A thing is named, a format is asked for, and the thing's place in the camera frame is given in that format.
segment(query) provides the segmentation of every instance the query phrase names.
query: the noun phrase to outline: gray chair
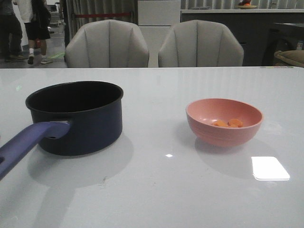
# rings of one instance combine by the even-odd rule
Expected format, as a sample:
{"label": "gray chair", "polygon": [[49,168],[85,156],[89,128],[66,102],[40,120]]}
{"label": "gray chair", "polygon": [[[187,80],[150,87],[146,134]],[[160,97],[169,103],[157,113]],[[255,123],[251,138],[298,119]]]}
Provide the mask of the gray chair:
{"label": "gray chair", "polygon": [[173,25],[158,53],[159,67],[238,67],[244,50],[220,23],[191,20]]}
{"label": "gray chair", "polygon": [[139,27],[119,20],[83,25],[68,44],[67,67],[148,67],[149,50]]}

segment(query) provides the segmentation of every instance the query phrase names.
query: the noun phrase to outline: carrot slice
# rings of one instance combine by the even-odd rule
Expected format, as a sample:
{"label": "carrot slice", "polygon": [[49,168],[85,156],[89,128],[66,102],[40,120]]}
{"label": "carrot slice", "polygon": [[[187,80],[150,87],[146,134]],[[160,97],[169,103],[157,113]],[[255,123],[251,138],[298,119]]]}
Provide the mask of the carrot slice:
{"label": "carrot slice", "polygon": [[231,124],[231,125],[228,125],[228,127],[238,127],[238,126],[235,124]]}
{"label": "carrot slice", "polygon": [[229,126],[235,125],[237,127],[242,127],[243,126],[243,122],[240,121],[239,119],[231,119],[231,120],[228,121],[228,125]]}
{"label": "carrot slice", "polygon": [[228,127],[228,125],[222,120],[217,120],[213,122],[213,125],[218,127]]}

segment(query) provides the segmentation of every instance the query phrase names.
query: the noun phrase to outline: pot handle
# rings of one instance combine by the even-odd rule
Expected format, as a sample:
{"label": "pot handle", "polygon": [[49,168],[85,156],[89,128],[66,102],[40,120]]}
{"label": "pot handle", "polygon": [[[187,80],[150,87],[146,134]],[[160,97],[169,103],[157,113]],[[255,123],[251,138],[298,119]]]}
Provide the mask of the pot handle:
{"label": "pot handle", "polygon": [[0,180],[44,137],[61,138],[70,129],[68,121],[34,123],[0,148]]}

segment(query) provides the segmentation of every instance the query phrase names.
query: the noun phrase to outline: table surface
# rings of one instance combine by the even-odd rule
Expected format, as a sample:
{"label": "table surface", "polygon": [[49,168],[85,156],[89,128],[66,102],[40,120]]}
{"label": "table surface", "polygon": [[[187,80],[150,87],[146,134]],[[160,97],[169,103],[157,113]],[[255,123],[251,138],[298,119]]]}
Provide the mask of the table surface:
{"label": "table surface", "polygon": [[[1,69],[0,146],[31,124],[29,94],[82,80],[123,88],[121,137],[79,157],[36,146],[0,182],[1,228],[304,227],[303,68]],[[255,137],[233,148],[196,138],[185,108],[210,97],[260,109]],[[266,162],[275,177],[258,179],[259,158],[285,175]]]}

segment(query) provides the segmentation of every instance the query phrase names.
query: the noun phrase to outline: pink bowl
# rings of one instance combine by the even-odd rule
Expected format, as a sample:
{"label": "pink bowl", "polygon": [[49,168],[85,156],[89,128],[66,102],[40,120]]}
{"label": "pink bowl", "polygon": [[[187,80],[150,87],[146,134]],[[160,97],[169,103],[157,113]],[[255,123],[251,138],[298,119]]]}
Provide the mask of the pink bowl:
{"label": "pink bowl", "polygon": [[[204,142],[221,147],[246,143],[258,131],[263,114],[255,107],[235,100],[210,98],[194,101],[186,108],[191,130]],[[239,119],[243,127],[230,128],[212,125],[216,120],[228,122]]]}

